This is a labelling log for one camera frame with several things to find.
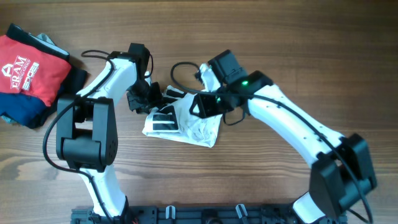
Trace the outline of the white t-shirt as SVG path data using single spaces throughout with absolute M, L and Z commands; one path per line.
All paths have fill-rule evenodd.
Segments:
M 194 98 L 195 95 L 169 85 L 163 92 L 165 103 L 151 109 L 142 133 L 149 137 L 213 147 L 218 137 L 221 116 L 199 118 L 190 114 Z

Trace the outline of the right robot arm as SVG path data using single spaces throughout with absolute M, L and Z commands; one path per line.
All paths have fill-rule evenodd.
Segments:
M 262 121 L 286 140 L 310 168 L 309 189 L 292 204 L 304 223 L 338 218 L 357 202 L 373 223 L 366 198 L 377 186 L 367 142 L 358 134 L 348 137 L 334 131 L 290 101 L 265 74 L 233 71 L 226 75 L 197 72 L 205 90 L 195 97 L 191 114 L 200 118 L 225 114 L 242 107 L 244 114 Z

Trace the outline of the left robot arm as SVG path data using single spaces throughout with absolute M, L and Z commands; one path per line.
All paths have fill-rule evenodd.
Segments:
M 148 114 L 162 101 L 158 83 L 151 81 L 149 49 L 131 43 L 125 52 L 87 50 L 83 57 L 105 60 L 103 71 L 87 87 L 58 100 L 56 153 L 78 174 L 93 201 L 85 223 L 136 223 L 127 196 L 119 186 L 113 162 L 118 152 L 115 107 L 123 96 L 131 111 Z

